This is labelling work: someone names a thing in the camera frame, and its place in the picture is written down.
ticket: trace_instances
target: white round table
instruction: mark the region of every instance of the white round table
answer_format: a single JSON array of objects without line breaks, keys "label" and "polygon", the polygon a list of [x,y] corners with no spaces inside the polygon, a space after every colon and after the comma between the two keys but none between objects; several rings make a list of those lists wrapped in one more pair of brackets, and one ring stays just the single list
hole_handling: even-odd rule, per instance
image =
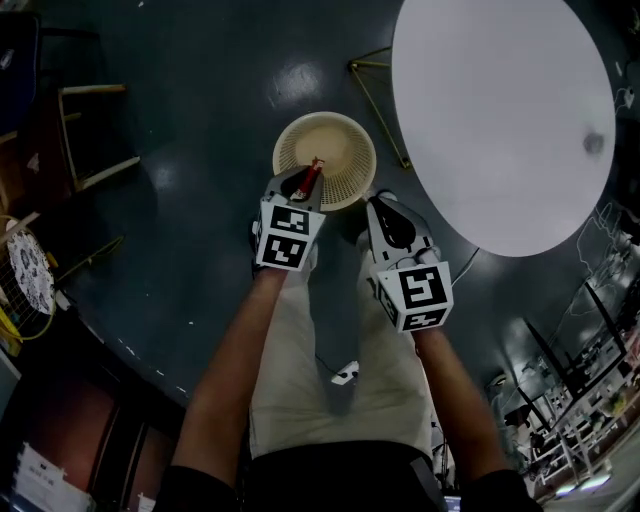
[{"label": "white round table", "polygon": [[563,0],[406,0],[392,74],[416,173],[471,243],[537,254],[589,216],[611,168],[613,96]]}]

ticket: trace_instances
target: chair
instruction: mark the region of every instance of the chair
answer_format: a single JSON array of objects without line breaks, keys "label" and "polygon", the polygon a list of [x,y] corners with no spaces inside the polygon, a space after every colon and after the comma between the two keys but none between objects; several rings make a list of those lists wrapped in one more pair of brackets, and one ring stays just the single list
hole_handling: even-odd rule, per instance
[{"label": "chair", "polygon": [[82,178],[76,171],[67,124],[81,113],[65,114],[63,98],[70,95],[116,94],[124,85],[67,87],[37,100],[18,131],[20,172],[31,209],[42,212],[100,181],[140,162],[134,156]]},{"label": "chair", "polygon": [[[23,213],[32,211],[18,226],[0,236],[0,244],[35,220],[38,212],[55,206],[72,194],[127,169],[140,161],[135,156],[101,172],[81,178],[71,154],[67,123],[81,113],[66,114],[63,98],[71,95],[113,94],[126,91],[122,84],[66,87],[53,93],[38,93],[42,36],[98,39],[84,30],[42,28],[34,13],[0,14],[0,145],[17,139],[20,183],[12,186],[24,193]],[[14,176],[0,176],[0,196]]]}]

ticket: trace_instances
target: khaki pants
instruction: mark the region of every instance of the khaki pants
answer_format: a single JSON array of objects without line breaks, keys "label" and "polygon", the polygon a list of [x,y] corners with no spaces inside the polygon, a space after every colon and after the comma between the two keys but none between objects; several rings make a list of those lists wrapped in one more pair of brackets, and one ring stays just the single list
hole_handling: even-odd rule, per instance
[{"label": "khaki pants", "polygon": [[372,263],[367,250],[357,283],[360,372],[351,409],[339,417],[329,412],[318,377],[306,279],[293,272],[287,277],[251,404],[254,458],[295,446],[373,440],[413,446],[431,457],[433,404],[424,370],[410,336],[395,332],[373,297],[366,281]]}]

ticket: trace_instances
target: white cable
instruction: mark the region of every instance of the white cable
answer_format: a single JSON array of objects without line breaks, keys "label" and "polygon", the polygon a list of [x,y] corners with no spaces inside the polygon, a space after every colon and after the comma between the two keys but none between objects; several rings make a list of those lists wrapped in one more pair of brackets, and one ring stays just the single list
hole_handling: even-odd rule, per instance
[{"label": "white cable", "polygon": [[620,87],[620,89],[618,89],[618,91],[616,92],[616,95],[613,97],[613,104],[615,105],[618,102],[618,95],[622,92],[622,91],[626,91],[627,88],[626,87]]},{"label": "white cable", "polygon": [[467,263],[465,264],[464,267],[462,267],[462,270],[460,272],[458,272],[458,275],[456,276],[456,278],[453,280],[453,283],[451,283],[451,286],[455,286],[456,283],[458,281],[460,281],[460,279],[462,279],[462,277],[469,272],[469,269],[473,266],[473,262],[476,260],[476,256],[478,255],[478,251],[480,251],[480,247],[478,247],[474,253],[471,255],[471,258],[469,258],[469,261],[467,261]]},{"label": "white cable", "polygon": [[[562,314],[562,317],[560,318],[560,322],[558,323],[558,326],[556,327],[556,330],[554,331],[554,333],[551,335],[551,337],[549,339],[549,345],[550,346],[557,340],[558,333],[560,332],[560,329],[562,328],[562,325],[564,324],[564,321],[566,320],[567,316],[580,317],[580,316],[587,315],[587,314],[589,314],[589,313],[591,313],[591,312],[593,312],[593,311],[595,311],[597,309],[597,307],[594,306],[592,309],[589,309],[587,311],[583,311],[581,313],[576,313],[573,310],[578,296],[580,295],[581,292],[584,291],[585,283],[588,283],[588,282],[591,281],[592,288],[593,288],[594,291],[598,290],[598,289],[601,289],[601,288],[603,288],[603,289],[604,288],[611,288],[612,291],[613,291],[611,301],[612,301],[612,303],[615,303],[615,301],[616,301],[616,295],[617,295],[616,288],[611,283],[604,284],[604,281],[606,281],[606,280],[612,278],[614,275],[620,274],[620,273],[622,273],[622,272],[624,272],[626,270],[626,268],[628,266],[628,262],[622,261],[620,266],[619,266],[619,268],[614,272],[613,271],[613,269],[614,269],[613,265],[616,262],[615,262],[615,259],[612,258],[612,256],[614,256],[616,254],[622,254],[622,251],[627,249],[628,246],[629,246],[629,239],[627,238],[626,240],[624,240],[623,246],[619,247],[618,240],[619,240],[619,238],[621,236],[621,230],[620,230],[620,227],[619,227],[619,223],[620,223],[620,218],[621,218],[622,213],[618,213],[618,217],[616,218],[616,221],[613,224],[613,228],[610,230],[609,226],[607,224],[607,221],[609,220],[609,216],[610,216],[610,214],[612,212],[612,209],[613,209],[612,203],[608,203],[602,209],[602,211],[599,211],[597,208],[595,208],[594,211],[595,211],[596,215],[592,215],[591,217],[589,217],[589,219],[587,219],[587,222],[583,226],[582,231],[580,232],[580,235],[578,235],[578,238],[576,240],[576,249],[578,251],[578,258],[580,259],[580,262],[587,269],[588,275],[582,281],[582,283],[580,283],[580,286],[578,287],[578,289],[574,293],[573,297],[571,298],[569,306],[567,307],[567,309]],[[586,230],[589,227],[590,223],[592,223],[598,230],[604,231],[606,233],[607,237],[611,240],[609,245],[607,245],[607,247],[605,248],[605,251],[604,251],[604,254],[603,254],[603,257],[602,257],[602,261],[600,262],[598,267],[596,267],[595,270],[593,270],[591,268],[591,265],[589,264],[589,262],[586,261],[583,258],[582,250],[580,249],[580,241],[582,240],[582,236],[586,232]]]}]

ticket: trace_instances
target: red object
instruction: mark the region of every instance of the red object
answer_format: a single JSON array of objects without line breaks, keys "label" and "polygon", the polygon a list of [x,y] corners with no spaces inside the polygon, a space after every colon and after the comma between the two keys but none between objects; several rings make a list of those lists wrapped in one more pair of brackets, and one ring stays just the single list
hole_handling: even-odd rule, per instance
[{"label": "red object", "polygon": [[324,167],[324,160],[320,160],[319,158],[314,158],[313,163],[307,169],[307,175],[304,181],[296,190],[296,193],[293,194],[292,199],[306,199],[311,191],[313,190],[313,185],[316,181],[316,177],[318,174],[322,172],[322,168]]}]

